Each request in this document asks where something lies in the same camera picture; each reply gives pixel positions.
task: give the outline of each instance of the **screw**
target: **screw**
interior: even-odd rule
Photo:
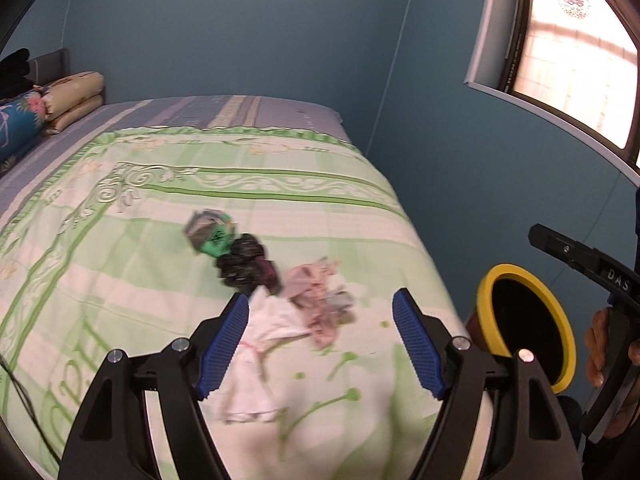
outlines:
[[[533,352],[531,350],[527,350],[526,348],[518,351],[518,357],[526,363],[530,363],[533,361],[533,359],[535,359]]]
[[[457,350],[469,350],[471,348],[471,341],[464,336],[457,335],[452,339],[451,343]]]
[[[189,345],[190,343],[187,338],[179,337],[171,343],[171,348],[176,352],[184,352],[187,348],[189,348]]]
[[[110,363],[116,364],[121,360],[122,360],[122,350],[118,350],[116,348],[115,350],[111,350],[111,352],[107,354],[107,361]]]

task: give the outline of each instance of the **headboard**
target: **headboard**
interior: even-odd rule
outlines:
[[[34,57],[29,60],[29,66],[31,71],[27,79],[39,86],[47,85],[69,75],[69,51],[60,48],[55,52]]]

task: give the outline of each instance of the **green cloth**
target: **green cloth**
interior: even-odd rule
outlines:
[[[0,351],[56,449],[111,348],[159,351],[225,306],[232,290],[182,233],[206,208],[257,235],[281,273],[338,260],[358,297],[327,351],[307,337],[265,357],[268,387],[285,408],[279,420],[223,424],[203,410],[232,478],[407,478],[439,403],[401,346],[392,295],[407,286],[425,312],[463,328],[388,181],[350,144],[306,130],[100,134],[5,226]],[[55,475],[4,374],[0,410],[22,449]],[[149,417],[172,480],[157,398]]]

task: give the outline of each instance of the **black cable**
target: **black cable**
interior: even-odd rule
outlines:
[[[14,375],[14,373],[11,371],[11,369],[9,368],[9,365],[4,360],[4,357],[2,357],[2,354],[0,354],[0,367],[2,367],[2,369],[9,375],[11,382],[14,384],[15,390],[18,392],[18,397],[20,397],[20,400],[22,401],[22,405],[24,406],[24,409],[27,411],[27,415],[29,415],[29,418],[33,422],[33,425],[36,427],[36,430],[38,430],[38,433],[40,434],[40,437],[42,438],[47,450],[49,450],[49,452],[51,453],[53,460],[55,460],[58,466],[60,466],[60,457],[56,453],[56,450],[53,449],[53,446],[51,445],[49,439],[45,436],[44,432],[42,431],[42,428],[40,427],[40,424],[38,423],[38,418],[36,417],[36,411],[33,407],[33,403],[31,402],[31,399],[29,397],[29,394],[27,393],[27,390],[22,385],[22,383],[18,380],[18,378]]]

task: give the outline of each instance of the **white cloth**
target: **white cloth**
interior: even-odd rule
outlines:
[[[262,379],[266,351],[284,338],[309,335],[300,310],[289,300],[258,287],[249,301],[249,322],[220,390],[205,401],[225,422],[271,422],[280,410]]]

